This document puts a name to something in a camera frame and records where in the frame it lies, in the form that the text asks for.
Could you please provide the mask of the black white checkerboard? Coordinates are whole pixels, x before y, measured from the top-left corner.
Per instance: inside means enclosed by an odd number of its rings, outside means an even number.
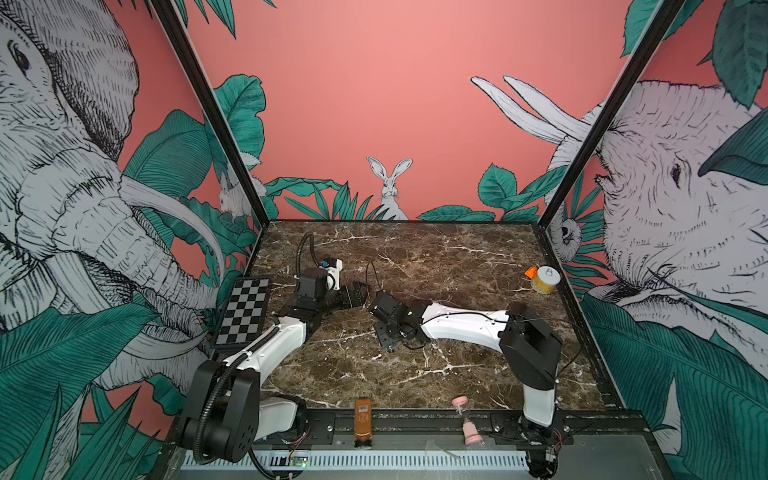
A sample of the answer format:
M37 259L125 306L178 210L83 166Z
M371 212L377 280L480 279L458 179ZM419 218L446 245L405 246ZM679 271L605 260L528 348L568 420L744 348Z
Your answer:
M258 339L271 291L267 276L240 277L233 285L212 343L215 355L231 355Z

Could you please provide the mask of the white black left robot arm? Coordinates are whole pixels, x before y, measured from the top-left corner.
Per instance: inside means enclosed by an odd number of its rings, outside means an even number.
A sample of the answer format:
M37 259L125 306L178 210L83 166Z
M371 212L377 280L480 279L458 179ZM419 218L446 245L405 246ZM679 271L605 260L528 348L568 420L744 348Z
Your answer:
M302 436L305 429L296 421L299 402L280 396L262 400L261 387L325 318L363 306L368 294L364 282L342 285L326 269L306 270L273 325L239 352L198 367L181 415L179 446L202 465L218 459L235 463L259 439L294 429Z

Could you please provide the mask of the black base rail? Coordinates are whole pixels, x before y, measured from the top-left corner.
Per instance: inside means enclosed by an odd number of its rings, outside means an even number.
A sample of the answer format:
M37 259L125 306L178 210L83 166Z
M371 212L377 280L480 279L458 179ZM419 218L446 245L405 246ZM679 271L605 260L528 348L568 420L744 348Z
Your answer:
M309 435L300 445L330 446L335 442L355 437L355 414L351 409L310 408L299 415L309 429ZM520 450L540 448L541 440L530 441L522 433L522 413L517 410L471 410L459 414L454 410L439 409L373 409L372 441L382 445L396 435L453 436L464 441L463 424L469 419L480 435L504 446ZM559 410L555 415L552 445L571 445L580 435L612 435L644 432L646 422L634 411L572 411Z

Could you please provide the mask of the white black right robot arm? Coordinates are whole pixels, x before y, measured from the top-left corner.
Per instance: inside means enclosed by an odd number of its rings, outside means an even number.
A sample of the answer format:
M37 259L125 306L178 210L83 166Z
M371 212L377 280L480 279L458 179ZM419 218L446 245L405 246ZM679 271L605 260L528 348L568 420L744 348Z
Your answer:
M417 348L432 340L455 340L501 353L509 370L523 385L523 416L527 424L553 425L556 376L563 341L535 311L522 303L506 310L477 311L437 302L407 305L386 291L370 306L380 344Z

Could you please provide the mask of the black corner frame post right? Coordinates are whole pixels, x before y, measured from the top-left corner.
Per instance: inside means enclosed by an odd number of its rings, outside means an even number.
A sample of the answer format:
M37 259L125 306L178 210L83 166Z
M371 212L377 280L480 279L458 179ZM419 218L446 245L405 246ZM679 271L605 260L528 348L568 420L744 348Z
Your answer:
M592 158L599 142L607 132L613 119L620 112L631 90L662 43L664 36L683 8L683 5L684 0L664 0L656 6L636 48L630 55L601 112L597 116L588 135L583 140L551 202L540 217L538 221L540 229L546 229L551 224L558 208L565 202L567 194L588 161Z

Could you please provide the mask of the black corner frame post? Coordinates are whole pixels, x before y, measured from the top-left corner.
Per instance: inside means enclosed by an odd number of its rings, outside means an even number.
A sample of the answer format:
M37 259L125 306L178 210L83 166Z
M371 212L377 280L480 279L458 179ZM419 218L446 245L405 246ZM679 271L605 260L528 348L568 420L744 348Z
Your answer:
M599 142L607 132L613 119L620 112L631 90L662 43L664 36L683 8L683 5L684 0L664 0L656 6L636 48L630 55L601 112L597 116L588 135L583 140L551 202L540 217L538 221L540 229L546 229L551 224L558 208L565 202L567 194L588 161L592 158Z
M168 0L152 0L151 5L202 106L205 118L212 128L216 140L222 147L230 166L233 168L244 190L250 207L255 213L259 230L264 232L270 224L270 219L253 186L252 176L243 163L237 142L225 119L214 90L186 33L186 29L178 16L177 7L173 1Z

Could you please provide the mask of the orange rectangular device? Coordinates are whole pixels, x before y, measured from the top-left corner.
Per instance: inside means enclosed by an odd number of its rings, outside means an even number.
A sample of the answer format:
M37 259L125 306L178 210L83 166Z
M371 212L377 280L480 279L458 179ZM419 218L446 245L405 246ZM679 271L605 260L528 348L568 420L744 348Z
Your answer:
M355 402L354 448L371 448L372 432L371 399L358 398Z

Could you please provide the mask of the pink hourglass timer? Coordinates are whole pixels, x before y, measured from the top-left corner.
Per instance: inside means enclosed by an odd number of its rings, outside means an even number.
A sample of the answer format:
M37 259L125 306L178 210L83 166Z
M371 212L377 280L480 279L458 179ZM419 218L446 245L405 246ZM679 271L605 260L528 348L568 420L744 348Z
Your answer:
M456 413L462 418L462 432L464 435L464 442L467 447L479 447L484 444L482 435L478 432L478 429L474 422L470 419L470 410L468 408L469 399L467 396L455 397L451 401L452 406L456 410Z

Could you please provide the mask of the white ventilated strip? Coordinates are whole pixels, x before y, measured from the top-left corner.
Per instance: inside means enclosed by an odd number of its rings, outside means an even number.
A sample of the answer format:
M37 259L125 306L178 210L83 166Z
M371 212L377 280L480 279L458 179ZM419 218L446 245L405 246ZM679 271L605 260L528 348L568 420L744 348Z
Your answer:
M447 450L257 450L260 465L272 472L362 470L529 470L522 451Z

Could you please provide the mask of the black corner frame post left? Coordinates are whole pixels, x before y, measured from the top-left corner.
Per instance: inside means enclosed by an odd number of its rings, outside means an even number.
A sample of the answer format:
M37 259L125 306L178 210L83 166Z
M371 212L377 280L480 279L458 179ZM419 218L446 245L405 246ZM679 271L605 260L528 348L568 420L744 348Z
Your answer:
M168 0L152 0L151 5L202 106L205 118L212 128L216 140L222 147L230 166L233 168L244 190L250 207L255 213L259 230L264 232L270 224L270 219L253 186L252 176L243 163L237 142L225 119L214 90L186 33L186 29L178 16L177 7L173 1Z

